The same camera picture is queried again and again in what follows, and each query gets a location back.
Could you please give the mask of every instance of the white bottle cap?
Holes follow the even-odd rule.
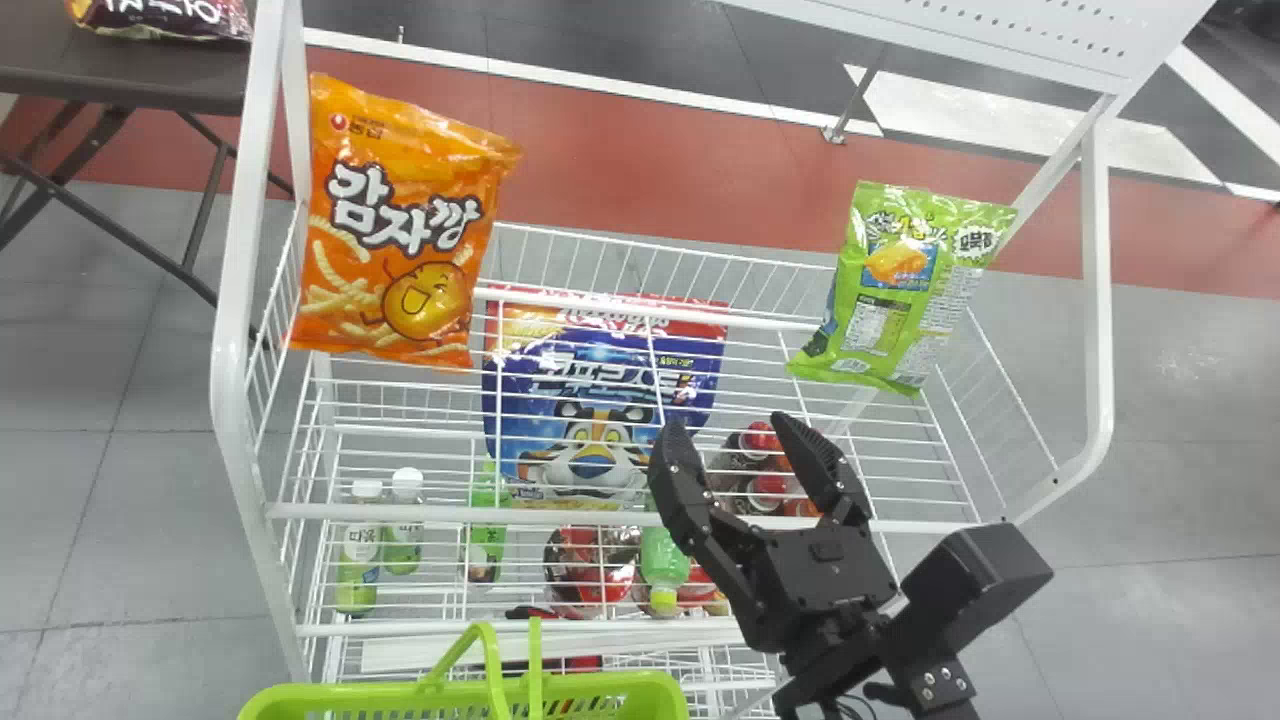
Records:
[[[351,482],[351,497],[358,500],[375,500],[383,495],[385,483],[374,478],[358,478]]]
[[[392,474],[392,492],[401,500],[413,500],[422,491],[422,471],[417,468],[401,468]]]

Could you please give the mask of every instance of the red floor stripe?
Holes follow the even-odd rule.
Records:
[[[503,219],[721,243],[835,251],[859,178],[1009,202],[1028,163],[818,131],[570,87],[311,49],[312,69],[494,129],[526,156]],[[56,104],[26,97],[0,128],[20,146]],[[234,140],[237,122],[209,119]],[[88,118],[55,143],[60,156]],[[273,168],[288,173],[278,120]],[[212,149],[177,117],[140,111],[81,179],[198,191]],[[224,190],[229,183],[224,182]],[[1120,283],[1280,299],[1280,220],[1267,204],[1128,177],[1111,179]],[[1078,176],[1059,187],[1001,255],[1002,270],[1078,277]]]

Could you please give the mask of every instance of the pegboard panel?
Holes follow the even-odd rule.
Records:
[[[1212,0],[728,0],[831,27],[1088,87],[1144,79]]]

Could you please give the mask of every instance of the table top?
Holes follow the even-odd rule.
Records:
[[[4,3],[0,92],[241,114],[248,44],[106,37],[77,27],[61,0]]]

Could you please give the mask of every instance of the basket handle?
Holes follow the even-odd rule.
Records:
[[[493,632],[489,623],[474,623],[462,633],[444,657],[431,667],[431,671],[417,682],[417,692],[426,688],[443,688],[444,676],[453,669],[476,638],[484,643],[484,674],[489,685],[489,712],[495,720],[511,720],[511,706],[507,705],[507,693],[502,689],[502,660],[498,657],[498,634]],[[543,716],[543,619],[529,619],[529,673],[525,675],[529,683],[529,719],[541,720]]]

